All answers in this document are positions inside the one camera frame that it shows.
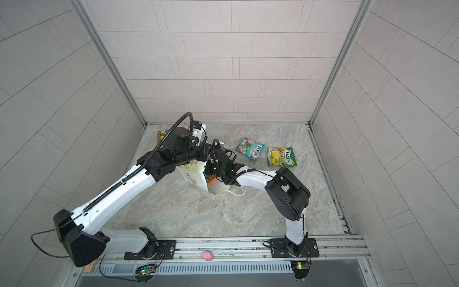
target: gray wall tile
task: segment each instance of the gray wall tile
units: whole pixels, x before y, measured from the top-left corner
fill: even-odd
[[[107,140],[107,135],[93,122],[90,121],[88,127],[102,140]]]
[[[459,264],[447,265],[449,274],[453,278],[454,282],[459,282]]]
[[[362,98],[352,113],[352,117],[381,160],[382,165],[388,164],[408,147],[408,144],[369,96],[365,95]]]
[[[338,96],[340,96],[346,108],[350,107],[358,92],[361,90],[359,84],[344,67],[341,68],[333,84],[333,89]]]
[[[14,95],[67,55],[44,24],[0,42],[0,88]]]
[[[162,1],[169,32],[231,32],[229,1]]]
[[[458,19],[458,9],[459,3],[454,0],[441,3],[393,0],[387,5],[382,17],[418,39],[435,46]]]
[[[408,209],[368,142],[364,142],[358,148],[352,155],[352,159],[383,219]]]
[[[59,0],[5,1],[0,5],[0,17],[15,33],[19,33],[69,10],[70,5]]]
[[[105,97],[104,93],[102,93],[102,90],[99,88],[99,86],[95,83],[93,79],[88,81],[89,86],[92,88],[92,90],[95,92],[95,94],[99,97],[99,100],[103,103],[107,101],[107,98]]]
[[[126,79],[174,79],[168,58],[117,58]]]
[[[145,113],[183,113],[183,105],[177,99],[139,99]]]
[[[417,286],[455,285],[419,224],[412,223],[392,230],[391,235]],[[425,258],[429,258],[429,272],[423,267]]]
[[[73,51],[90,41],[75,12],[69,11],[53,18],[52,21]]]
[[[384,67],[355,43],[344,62],[344,67],[371,99],[378,95],[391,77]]]
[[[408,147],[402,153],[397,155],[393,160],[391,160],[388,164],[386,164],[384,168],[386,169],[387,173],[391,175],[394,171],[401,168],[404,164],[406,164],[415,157],[416,154],[414,153],[414,151],[411,149],[411,147]]]
[[[182,34],[188,57],[250,57],[250,33]]]
[[[247,113],[248,122],[288,122],[290,118],[291,113]]]
[[[13,30],[11,30],[11,28],[8,27],[8,25],[2,19],[0,19],[0,34],[3,36],[3,38],[8,38],[14,35]]]
[[[117,124],[95,157],[94,165],[108,174],[127,137],[128,135]]]
[[[302,10],[296,1],[243,1],[241,32],[296,32]]]
[[[182,79],[232,79],[231,58],[177,58]]]
[[[284,112],[312,113],[316,107],[317,99],[288,98]]]
[[[384,271],[405,269],[402,256],[397,250],[391,234],[386,228],[370,193],[365,193],[355,200],[358,213],[371,243],[375,248],[378,259]]]
[[[459,157],[432,171],[432,175],[451,199],[459,205]]]
[[[260,80],[210,80],[213,98],[257,98]]]
[[[265,98],[306,98],[311,80],[267,80]]]
[[[150,80],[125,80],[125,82],[135,99],[162,97],[161,94],[156,95]]]
[[[358,2],[316,1],[306,32],[347,33],[359,6]]]
[[[458,207],[418,158],[394,172],[391,178],[442,262],[457,263]]]
[[[397,30],[397,27],[370,12],[355,42],[374,59],[379,60]]]
[[[336,136],[335,140],[330,144],[330,148],[340,167],[349,192],[353,191],[363,183],[363,180],[340,135]]]
[[[362,194],[366,193],[367,190],[368,190],[367,186],[364,183],[362,183],[361,185],[359,185],[356,189],[354,189],[351,192],[352,199],[355,200]]]
[[[54,39],[58,42],[59,46],[64,50],[65,54],[68,56],[73,53],[72,48],[68,45],[67,41],[62,36],[61,32],[57,29],[56,25],[53,23],[53,20],[48,20],[43,23],[48,31],[53,35]]]
[[[94,65],[97,67],[98,70],[102,69],[105,66],[104,61],[102,60],[99,53],[96,51],[92,42],[87,43],[83,46],[86,52],[88,52],[89,57],[91,58]]]
[[[459,127],[459,108],[450,113],[443,121],[452,129]]]
[[[85,84],[50,118],[46,125],[72,145],[101,106],[102,102],[97,95],[89,84]]]
[[[121,148],[117,158],[115,159],[115,162],[113,163],[113,166],[121,172],[126,170],[132,155],[132,151],[134,150],[135,145],[139,140],[140,134],[143,131],[143,126],[140,124],[140,121],[137,120],[134,124],[134,127],[131,129],[126,141],[123,144],[123,147]]]
[[[7,94],[4,90],[0,89],[0,105],[6,102],[10,98],[10,95]]]
[[[164,18],[164,13],[162,11],[162,5],[160,0],[152,0],[153,9],[155,10],[156,20],[158,21],[159,29],[161,32],[167,32],[168,25],[166,23],[166,18]]]
[[[137,121],[137,115],[133,111],[131,107],[128,107],[126,111],[124,111],[123,115],[121,116],[121,120],[123,123],[128,127],[129,131],[134,126],[135,122]]]
[[[78,186],[75,194],[70,199],[66,209],[72,211],[96,197],[99,194],[103,183],[104,181],[88,171]]]
[[[1,105],[0,167],[9,161],[52,115],[53,111],[27,87]]]
[[[337,57],[347,33],[318,33],[311,57]]]
[[[30,235],[52,228],[52,218],[61,209],[60,206],[34,197],[2,239],[0,268],[3,274],[9,274],[2,277],[6,286],[17,286],[37,254],[37,248],[30,241]],[[34,240],[40,246],[45,238],[46,234],[39,234]]]
[[[341,99],[337,99],[333,108],[330,110],[330,116],[335,123],[341,138],[346,145],[346,148],[350,148],[352,144],[362,134],[354,119],[352,118],[349,111],[344,106]]]
[[[186,56],[181,33],[118,32],[117,36],[128,57]]]
[[[352,218],[358,214],[358,211],[334,157],[331,157],[328,161],[328,167],[330,168],[330,172],[333,176],[333,181],[335,182],[336,188],[338,189],[338,194],[340,195],[341,202],[343,202],[343,208],[347,214],[347,217]]]
[[[0,189],[5,191],[0,202],[0,234],[6,234],[64,154],[42,135],[35,134],[0,170]]]
[[[159,31],[150,1],[91,0],[88,4],[100,31]]]
[[[352,156],[366,140],[367,139],[365,138],[365,136],[361,134],[355,141],[355,143],[353,143],[352,146],[348,149],[349,154]]]
[[[205,98],[202,80],[156,80],[163,98]]]
[[[240,79],[285,79],[289,58],[241,58]]]
[[[293,78],[326,80],[335,61],[335,58],[299,58]]]
[[[104,93],[105,98],[107,99],[117,89],[117,85],[113,81],[112,75],[110,75],[110,72],[106,67],[95,74],[92,79],[95,81],[102,93]]]
[[[241,31],[240,24],[241,24],[241,2],[232,1],[231,2],[231,31],[240,32]]]
[[[104,132],[104,134],[108,136],[128,105],[128,102],[118,89],[105,102],[92,120]]]
[[[196,113],[199,113],[199,112],[211,113],[214,111],[219,111],[221,113],[225,113],[225,112],[228,113],[228,112],[233,111],[233,99],[225,99],[225,98],[188,99],[188,106],[190,107],[190,112],[192,113],[195,113],[195,112]]]
[[[42,199],[46,199],[47,201],[59,205],[62,208],[65,208],[68,201],[70,200],[68,197],[63,196],[62,194],[55,192],[46,186],[42,186],[37,192],[36,196],[41,197]]]
[[[116,32],[99,32],[98,34],[110,56],[127,57]]]
[[[101,149],[103,141],[85,128],[45,182],[45,186],[71,197]]]
[[[404,35],[384,67],[440,118],[459,107],[459,63],[415,37]]]
[[[459,155],[459,136],[394,77],[375,104],[429,170]]]
[[[107,178],[107,174],[103,172],[100,168],[96,167],[94,164],[91,165],[89,171],[101,180],[105,180]]]
[[[58,134],[56,134],[47,125],[42,126],[38,132],[47,138],[50,142],[55,144],[58,148],[62,149],[62,151],[67,152],[70,148],[70,144],[61,138]]]
[[[29,88],[57,112],[96,73],[88,53],[79,49],[38,77]]]
[[[386,271],[385,273],[391,284],[414,284],[408,269]]]
[[[393,230],[413,222],[416,222],[416,218],[414,218],[410,210],[403,211],[402,213],[394,215],[384,221],[388,230]]]
[[[252,57],[309,57],[316,36],[316,33],[253,33]]]
[[[441,53],[445,53],[459,38],[459,22],[456,21],[454,25],[446,32],[443,38],[435,45],[435,49]]]

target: vented metal panel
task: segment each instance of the vented metal panel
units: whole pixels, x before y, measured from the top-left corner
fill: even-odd
[[[105,264],[101,271],[107,276],[132,276],[134,270],[144,264]],[[247,261],[247,262],[182,262],[165,263],[156,270],[155,275],[200,275],[200,274],[255,274],[255,273],[293,273],[290,261]],[[93,272],[82,276],[100,276],[99,266]]]

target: green candy bag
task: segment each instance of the green candy bag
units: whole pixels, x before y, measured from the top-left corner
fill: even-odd
[[[293,147],[268,147],[268,166],[297,166]]]

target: metal frame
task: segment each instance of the metal frame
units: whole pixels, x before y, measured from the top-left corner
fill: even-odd
[[[331,70],[330,76],[327,79],[324,90],[322,91],[322,95],[320,96],[319,101],[317,102],[317,106],[314,109],[311,120],[309,121],[309,124],[311,126],[314,125],[315,121],[317,120],[319,112],[322,106],[324,105],[325,99],[327,98],[336,80],[336,77],[338,76],[338,73],[341,67],[343,66],[344,60],[349,54],[352,44],[354,43],[354,40],[357,37],[357,33],[360,30],[360,27],[362,26],[362,23],[364,22],[365,17],[368,14],[371,2],[372,0],[363,0],[360,3],[360,7],[357,11],[357,14],[355,15],[354,21],[352,22],[351,28],[349,29],[349,33],[347,33],[346,39],[344,40],[344,44],[341,47],[340,53],[336,58],[336,62],[333,66],[333,69]]]
[[[263,246],[263,241],[282,236],[258,237],[203,237],[203,238],[161,238],[176,240],[176,249],[172,260],[164,260],[162,268],[155,276],[190,275],[190,274],[248,274],[248,273],[292,273],[290,261],[306,258],[272,258],[271,251]],[[362,236],[324,235],[314,236],[320,256],[313,260],[356,259],[369,287],[376,286],[375,278],[369,267],[369,250]],[[201,252],[209,250],[214,254],[210,262],[201,259]],[[105,256],[101,265],[107,276],[129,277],[141,265],[154,263],[155,260],[124,260],[124,253]],[[80,276],[101,276],[100,261],[92,272],[83,272],[83,268],[73,266],[65,287],[75,286]]]
[[[135,101],[133,100],[132,95],[129,92],[123,78],[120,76],[120,73],[118,69],[116,68],[115,63],[113,62],[112,58],[109,56],[108,51],[106,47],[104,46],[104,44],[102,43],[102,40],[100,39],[99,34],[94,28],[94,25],[89,19],[88,14],[86,13],[86,10],[83,8],[79,0],[69,0],[69,3],[70,3],[70,6],[72,6],[73,11],[77,15],[77,18],[79,19],[81,25],[85,29],[89,38],[91,39],[91,42],[94,45],[95,49],[101,56],[102,61],[104,61],[105,66],[110,72],[110,75],[112,75],[121,93],[124,95],[129,105],[134,109],[134,112],[137,115],[137,118],[140,120],[143,127],[145,128],[146,121],[142,113],[140,112],[139,108],[137,107]]]

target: teal candy bag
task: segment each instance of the teal candy bag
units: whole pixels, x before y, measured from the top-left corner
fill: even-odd
[[[242,153],[251,160],[257,160],[261,151],[264,149],[264,144],[257,141],[243,138],[236,148],[237,152]]]

